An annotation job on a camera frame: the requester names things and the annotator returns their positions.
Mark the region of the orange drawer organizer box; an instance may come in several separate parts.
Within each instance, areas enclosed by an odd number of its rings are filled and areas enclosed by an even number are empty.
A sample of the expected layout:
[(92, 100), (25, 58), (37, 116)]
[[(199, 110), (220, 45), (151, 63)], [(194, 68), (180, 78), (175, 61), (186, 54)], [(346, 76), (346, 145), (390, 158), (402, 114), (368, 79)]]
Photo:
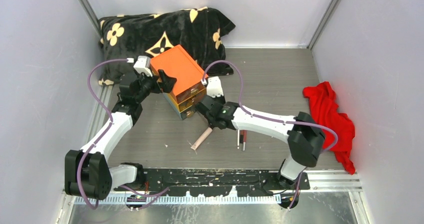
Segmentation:
[(206, 95), (206, 87), (201, 82), (204, 70), (189, 53), (177, 45), (153, 57), (150, 68), (157, 76), (158, 70), (162, 69), (168, 76), (177, 78), (172, 92), (163, 95), (180, 119), (193, 116), (195, 105)]

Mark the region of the white makeup pencil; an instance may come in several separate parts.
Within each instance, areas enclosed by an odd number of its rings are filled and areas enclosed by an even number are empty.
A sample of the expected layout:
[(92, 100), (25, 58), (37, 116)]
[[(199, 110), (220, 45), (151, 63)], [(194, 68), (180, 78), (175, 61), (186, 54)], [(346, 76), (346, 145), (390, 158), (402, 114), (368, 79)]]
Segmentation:
[(236, 135), (236, 146), (237, 146), (237, 149), (239, 150), (240, 149), (240, 130), (238, 129), (237, 130), (237, 135)]

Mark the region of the pink makeup tube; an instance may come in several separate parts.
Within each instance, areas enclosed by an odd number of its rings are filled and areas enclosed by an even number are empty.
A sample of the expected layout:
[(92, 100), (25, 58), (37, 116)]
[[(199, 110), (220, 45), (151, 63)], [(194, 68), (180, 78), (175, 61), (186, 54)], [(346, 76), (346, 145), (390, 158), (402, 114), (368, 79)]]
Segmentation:
[(200, 137), (194, 142), (194, 144), (190, 147), (192, 150), (197, 150), (197, 148), (206, 140), (206, 138), (212, 133), (213, 129), (208, 127)]

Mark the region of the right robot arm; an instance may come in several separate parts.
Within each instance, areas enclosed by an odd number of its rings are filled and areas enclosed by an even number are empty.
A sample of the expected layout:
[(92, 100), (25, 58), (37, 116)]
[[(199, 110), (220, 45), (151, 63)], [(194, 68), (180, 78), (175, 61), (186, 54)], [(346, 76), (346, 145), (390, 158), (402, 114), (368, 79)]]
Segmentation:
[(282, 162), (277, 182), (291, 189), (306, 168), (317, 165), (326, 136), (306, 112), (298, 115), (276, 115), (205, 96), (195, 109), (212, 128), (250, 131), (278, 139), (288, 145), (290, 154)]

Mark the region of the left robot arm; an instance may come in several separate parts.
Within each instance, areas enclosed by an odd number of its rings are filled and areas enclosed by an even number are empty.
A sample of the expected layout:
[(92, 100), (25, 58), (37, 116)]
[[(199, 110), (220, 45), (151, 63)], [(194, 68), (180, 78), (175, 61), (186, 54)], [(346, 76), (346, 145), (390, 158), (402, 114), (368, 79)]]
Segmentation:
[(141, 164), (123, 162), (109, 167), (108, 159), (122, 137), (136, 124), (143, 111), (142, 101), (150, 94), (170, 93), (177, 78), (164, 70), (151, 76), (130, 71), (119, 83), (118, 100), (108, 121), (81, 149), (70, 150), (64, 159), (64, 190), (71, 196), (104, 200), (113, 189), (128, 185), (141, 190), (146, 176)]

